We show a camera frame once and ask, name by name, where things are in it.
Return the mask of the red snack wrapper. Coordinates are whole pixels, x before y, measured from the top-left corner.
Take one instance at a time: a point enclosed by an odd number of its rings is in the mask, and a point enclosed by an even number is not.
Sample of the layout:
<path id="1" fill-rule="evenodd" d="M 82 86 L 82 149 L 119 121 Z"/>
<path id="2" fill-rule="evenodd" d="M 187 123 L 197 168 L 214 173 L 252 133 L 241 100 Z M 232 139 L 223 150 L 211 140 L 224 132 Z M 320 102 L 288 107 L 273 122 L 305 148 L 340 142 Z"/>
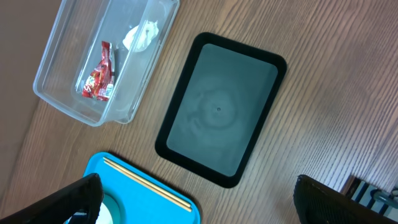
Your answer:
<path id="1" fill-rule="evenodd" d="M 82 96 L 108 101 L 114 88 L 115 59 L 112 43 L 101 42 L 101 60 L 83 85 Z"/>

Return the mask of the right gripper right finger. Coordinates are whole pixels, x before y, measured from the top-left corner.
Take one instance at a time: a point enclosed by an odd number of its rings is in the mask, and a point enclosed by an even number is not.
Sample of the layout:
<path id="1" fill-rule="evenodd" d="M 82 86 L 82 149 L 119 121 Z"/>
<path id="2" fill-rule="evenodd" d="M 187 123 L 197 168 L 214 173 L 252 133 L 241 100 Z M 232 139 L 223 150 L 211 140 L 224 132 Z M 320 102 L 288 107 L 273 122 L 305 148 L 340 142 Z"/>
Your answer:
<path id="1" fill-rule="evenodd" d="M 395 223 L 307 175 L 297 177 L 293 199 L 299 220 L 304 224 Z"/>

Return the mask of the white napkin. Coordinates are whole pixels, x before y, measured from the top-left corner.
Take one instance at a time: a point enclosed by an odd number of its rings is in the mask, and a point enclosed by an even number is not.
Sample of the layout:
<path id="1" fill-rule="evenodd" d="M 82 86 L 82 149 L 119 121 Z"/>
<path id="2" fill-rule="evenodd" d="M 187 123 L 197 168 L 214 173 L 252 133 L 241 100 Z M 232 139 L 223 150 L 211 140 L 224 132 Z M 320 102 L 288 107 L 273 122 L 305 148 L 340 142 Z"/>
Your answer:
<path id="1" fill-rule="evenodd" d="M 138 39 L 136 48 L 134 52 L 142 52 L 150 43 L 156 38 L 157 34 L 159 33 L 159 28 L 157 26 L 158 21 L 152 22 L 146 20 L 144 23 L 144 28 L 142 32 L 138 35 L 138 28 L 139 26 L 135 26 L 132 28 L 123 39 L 122 43 L 125 48 L 130 49 L 131 45 L 133 44 L 135 39 Z"/>

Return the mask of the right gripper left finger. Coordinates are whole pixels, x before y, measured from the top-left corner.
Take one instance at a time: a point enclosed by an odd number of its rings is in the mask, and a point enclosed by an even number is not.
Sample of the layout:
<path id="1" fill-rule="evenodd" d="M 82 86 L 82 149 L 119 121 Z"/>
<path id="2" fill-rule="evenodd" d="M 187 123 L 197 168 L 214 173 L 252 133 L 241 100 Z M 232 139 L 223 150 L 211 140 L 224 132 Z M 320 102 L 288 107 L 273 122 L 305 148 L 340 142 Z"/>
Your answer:
<path id="1" fill-rule="evenodd" d="M 1 219 L 1 223 L 89 223 L 95 224 L 104 198 L 100 176 L 92 173 Z"/>

